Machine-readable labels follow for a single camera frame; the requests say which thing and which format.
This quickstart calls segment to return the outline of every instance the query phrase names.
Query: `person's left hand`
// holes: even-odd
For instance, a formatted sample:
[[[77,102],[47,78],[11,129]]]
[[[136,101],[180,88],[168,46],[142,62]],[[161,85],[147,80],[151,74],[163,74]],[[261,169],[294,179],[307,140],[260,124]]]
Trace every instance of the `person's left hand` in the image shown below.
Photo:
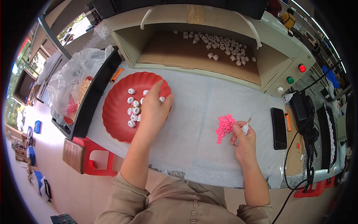
[[[170,94],[166,97],[164,103],[159,100],[160,86],[163,80],[158,81],[143,99],[141,120],[139,130],[144,130],[145,138],[150,143],[155,139],[162,128],[166,118],[168,117],[174,95]]]

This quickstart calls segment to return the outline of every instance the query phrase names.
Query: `white tube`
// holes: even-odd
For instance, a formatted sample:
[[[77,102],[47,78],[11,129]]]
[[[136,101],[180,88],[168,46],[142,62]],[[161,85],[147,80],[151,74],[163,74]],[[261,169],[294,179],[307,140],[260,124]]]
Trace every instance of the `white tube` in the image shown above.
[[[140,23],[140,29],[141,30],[144,30],[144,23],[145,23],[145,21],[147,20],[147,18],[148,18],[148,16],[150,15],[150,13],[155,9],[155,7],[157,7],[158,5],[154,5],[154,6],[152,6],[152,7],[150,7],[149,9],[148,9],[148,11],[145,13],[145,15],[144,15],[144,17],[143,17],[143,19],[142,19],[142,22]]]
[[[258,36],[258,33],[257,33],[255,27],[253,26],[253,24],[245,16],[243,16],[242,14],[240,14],[238,12],[236,12],[236,13],[239,14],[239,16],[241,16],[245,20],[245,22],[248,24],[248,26],[251,28],[251,30],[253,32],[253,35],[254,35],[254,37],[256,39],[256,42],[257,42],[257,48],[256,49],[258,49],[259,47],[262,47],[260,37]]]

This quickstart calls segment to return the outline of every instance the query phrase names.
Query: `forearm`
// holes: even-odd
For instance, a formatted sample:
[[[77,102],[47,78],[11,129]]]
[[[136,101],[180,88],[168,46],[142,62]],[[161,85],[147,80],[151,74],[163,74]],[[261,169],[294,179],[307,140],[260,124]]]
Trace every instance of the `forearm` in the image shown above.
[[[122,177],[141,190],[145,189],[147,183],[150,145],[145,129],[139,128],[121,167]]]
[[[270,195],[265,178],[257,161],[243,167],[245,181],[245,201],[248,206],[261,206],[270,203]]]

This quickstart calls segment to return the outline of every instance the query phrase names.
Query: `hand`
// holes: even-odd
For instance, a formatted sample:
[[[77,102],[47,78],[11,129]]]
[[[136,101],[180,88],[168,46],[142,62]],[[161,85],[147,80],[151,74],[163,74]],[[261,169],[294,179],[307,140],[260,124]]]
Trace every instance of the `hand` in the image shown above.
[[[138,131],[142,132],[142,130],[144,130],[143,132],[146,133],[145,138],[147,138],[150,143],[155,139],[168,117],[169,110],[174,99],[174,95],[170,94],[167,96],[164,103],[161,103],[159,100],[159,92],[162,84],[163,80],[154,84],[143,99],[141,120]]]
[[[248,126],[247,135],[242,131],[245,121],[236,121],[232,127],[233,133],[230,144],[234,145],[236,138],[239,145],[236,146],[236,158],[239,160],[243,168],[257,164],[256,159],[256,133],[252,127]]]

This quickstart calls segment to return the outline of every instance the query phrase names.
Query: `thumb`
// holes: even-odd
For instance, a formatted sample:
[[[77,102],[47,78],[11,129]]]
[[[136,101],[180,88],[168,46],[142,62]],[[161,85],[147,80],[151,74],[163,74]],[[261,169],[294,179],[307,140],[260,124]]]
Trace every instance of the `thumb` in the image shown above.
[[[244,142],[244,141],[246,141],[246,135],[245,135],[245,133],[242,131],[242,129],[240,128],[239,125],[234,124],[234,125],[232,126],[232,130],[234,131],[234,133],[235,133],[237,139],[239,140],[239,142]]]
[[[173,103],[173,100],[174,100],[174,94],[170,94],[169,96],[166,97],[162,106],[169,111],[171,104]]]

